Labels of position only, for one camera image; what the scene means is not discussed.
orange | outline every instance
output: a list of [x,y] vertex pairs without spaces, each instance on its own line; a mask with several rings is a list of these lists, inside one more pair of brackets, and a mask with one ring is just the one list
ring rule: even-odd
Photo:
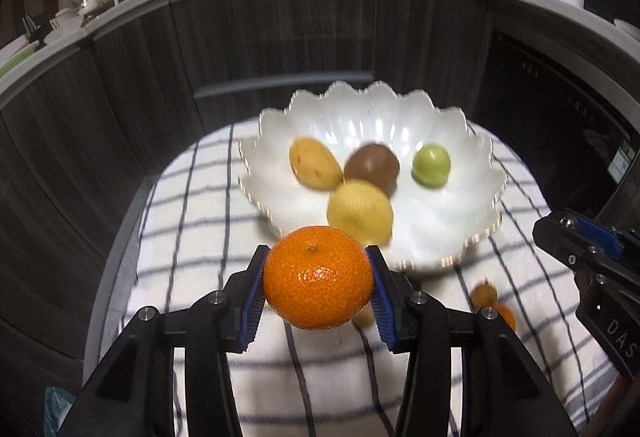
[[495,309],[500,312],[500,316],[504,318],[504,321],[507,322],[507,325],[511,327],[513,332],[516,331],[516,316],[513,315],[513,312],[507,305],[495,305]]
[[345,232],[307,226],[271,248],[264,262],[264,296],[299,329],[329,329],[360,311],[373,293],[364,248]]

metal screw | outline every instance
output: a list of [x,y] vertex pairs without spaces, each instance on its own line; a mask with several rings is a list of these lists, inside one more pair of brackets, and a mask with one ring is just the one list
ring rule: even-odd
[[482,307],[480,313],[488,320],[495,320],[498,317],[498,311],[490,306]]
[[427,303],[429,296],[427,295],[427,293],[424,293],[422,291],[413,291],[409,295],[409,299],[415,304],[422,305],[423,303]]
[[567,229],[577,229],[578,222],[572,216],[563,216],[560,219],[560,225],[566,227]]
[[226,300],[226,294],[223,291],[213,291],[207,296],[207,301],[213,305],[222,303],[224,300]]
[[138,311],[138,318],[143,322],[148,322],[156,315],[156,310],[153,307],[143,307]]

checkered tablecloth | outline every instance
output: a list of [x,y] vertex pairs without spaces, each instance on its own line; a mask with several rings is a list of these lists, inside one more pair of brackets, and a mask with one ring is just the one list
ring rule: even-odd
[[[256,135],[256,120],[224,128],[164,171],[143,212],[137,283],[124,324],[146,305],[161,311],[190,306],[245,269],[258,244],[273,245],[266,219],[238,188],[246,171],[238,140]],[[572,273],[533,244],[533,223],[549,212],[540,189],[516,154],[492,138],[496,163],[510,176],[500,200],[503,225],[469,250],[462,268],[423,282],[422,289],[449,308],[469,310],[469,291],[491,280],[580,430],[616,372],[575,317]],[[242,431],[246,437],[390,436],[407,360],[386,350],[375,326],[301,331],[266,306],[255,342],[229,356]],[[457,436],[462,373],[456,350],[452,373],[449,434]],[[174,398],[176,435],[185,437],[184,353],[178,351]]]

scalloped bowl rim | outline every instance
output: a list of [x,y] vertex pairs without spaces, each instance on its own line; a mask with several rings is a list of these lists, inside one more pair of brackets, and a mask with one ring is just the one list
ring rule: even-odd
[[[437,108],[436,106],[433,105],[433,101],[431,100],[431,97],[429,96],[429,94],[427,94],[424,90],[412,90],[411,92],[407,93],[407,94],[397,94],[388,84],[386,84],[384,81],[375,81],[374,83],[371,83],[367,88],[364,88],[362,90],[357,90],[355,88],[353,88],[349,83],[346,83],[344,81],[335,81],[335,83],[332,83],[326,92],[316,95],[313,94],[311,92],[309,92],[308,90],[296,90],[292,96],[291,99],[289,101],[289,106],[287,106],[287,108],[285,108],[284,110],[280,110],[277,108],[265,108],[260,112],[260,115],[258,116],[258,135],[255,138],[251,138],[251,139],[240,139],[238,141],[238,149],[239,149],[239,153],[240,153],[240,158],[242,160],[242,162],[244,163],[244,166],[246,168],[246,174],[241,174],[238,177],[238,183],[239,183],[239,188],[240,191],[242,192],[242,194],[247,198],[247,200],[249,200],[249,202],[254,205],[258,211],[260,211],[260,213],[263,213],[266,217],[267,217],[267,222],[268,222],[268,226],[270,231],[278,238],[278,239],[282,239],[284,236],[287,235],[287,233],[285,233],[285,231],[281,228],[278,227],[276,225],[274,225],[273,223],[273,216],[269,210],[269,208],[265,207],[265,205],[263,205],[260,200],[257,200],[245,187],[244,182],[243,182],[243,177],[246,177],[248,175],[251,174],[251,168],[250,168],[250,164],[249,161],[247,160],[247,158],[244,155],[244,152],[242,150],[242,142],[243,141],[255,141],[257,139],[260,139],[260,136],[262,135],[262,118],[264,116],[265,113],[271,113],[271,112],[278,112],[281,113],[282,115],[287,115],[287,113],[290,112],[290,110],[293,107],[293,104],[296,100],[296,98],[298,96],[301,95],[305,95],[305,96],[310,96],[313,97],[314,99],[320,101],[321,99],[326,99],[338,86],[347,86],[351,89],[352,92],[354,92],[355,94],[357,94],[358,96],[364,96],[366,94],[369,93],[370,90],[374,89],[374,88],[383,88],[386,91],[388,91],[392,97],[396,98],[396,99],[407,99],[410,96],[413,96],[415,94],[422,94],[424,97],[426,97],[428,103],[430,104],[431,108],[436,112],[436,113],[442,113],[442,109]],[[460,112],[460,114],[462,115],[462,118],[464,119],[464,125],[465,125],[465,131],[466,133],[470,136],[470,137],[479,137],[482,135],[478,135],[475,132],[473,132],[472,130],[470,130],[469,125],[468,125],[468,121],[466,120],[466,115],[463,112],[463,110],[459,107],[456,106],[452,106],[449,108],[446,108],[444,110],[451,110],[451,109],[455,109],[458,110]],[[489,166],[490,168],[494,168],[494,164],[493,164],[493,154],[494,154],[494,142],[491,139],[490,136],[487,136],[488,141],[490,143],[490,148],[489,148]],[[414,276],[425,276],[428,274],[433,274],[434,272],[438,272],[438,271],[446,271],[448,269],[451,269],[453,266],[457,266],[463,263],[463,259],[465,257],[466,254],[466,250],[480,242],[481,240],[489,237],[490,235],[492,235],[493,233],[495,233],[495,231],[497,231],[497,229],[502,225],[502,211],[499,210],[497,208],[497,203],[498,200],[500,199],[500,196],[504,193],[505,189],[507,188],[507,184],[509,182],[509,176],[508,174],[502,169],[500,168],[500,171],[504,174],[504,181],[502,182],[502,185],[500,186],[500,189],[497,191],[497,193],[494,195],[493,199],[492,199],[492,209],[495,213],[495,221],[491,226],[488,226],[484,231],[480,232],[480,233],[475,233],[470,237],[466,237],[464,238],[464,240],[462,241],[460,250],[456,253],[454,253],[453,255],[449,255],[447,257],[443,257],[440,258],[440,264],[436,265],[435,261],[433,263],[430,264],[416,264],[415,261],[413,260],[399,260],[395,262],[395,265],[393,266],[394,269],[399,269],[400,271],[403,271],[404,273],[410,274],[410,275],[414,275]]]

plate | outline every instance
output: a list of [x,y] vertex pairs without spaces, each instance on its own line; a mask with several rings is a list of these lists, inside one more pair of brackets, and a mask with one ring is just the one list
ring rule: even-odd
[[[340,165],[372,141],[396,154],[400,173],[390,197],[393,236],[381,247],[394,271],[420,276],[458,264],[470,244],[501,224],[496,204],[507,175],[492,164],[491,139],[473,133],[462,110],[439,110],[421,90],[400,96],[382,82],[356,91],[337,81],[322,96],[297,91],[286,110],[262,110],[258,123],[258,137],[239,144],[247,169],[239,177],[240,189],[279,238],[327,224],[330,193],[303,186],[289,165],[289,147],[304,136],[323,142]],[[411,175],[414,154],[428,143],[440,144],[451,158],[449,180],[436,190],[420,186]]]
[[0,65],[0,78],[2,78],[7,72],[9,72],[9,70],[14,68],[16,65],[21,64],[23,61],[25,61],[25,59],[31,56],[38,49],[39,45],[40,42],[37,40],[33,43],[30,43],[23,49],[17,51],[13,56],[5,61],[4,64]]

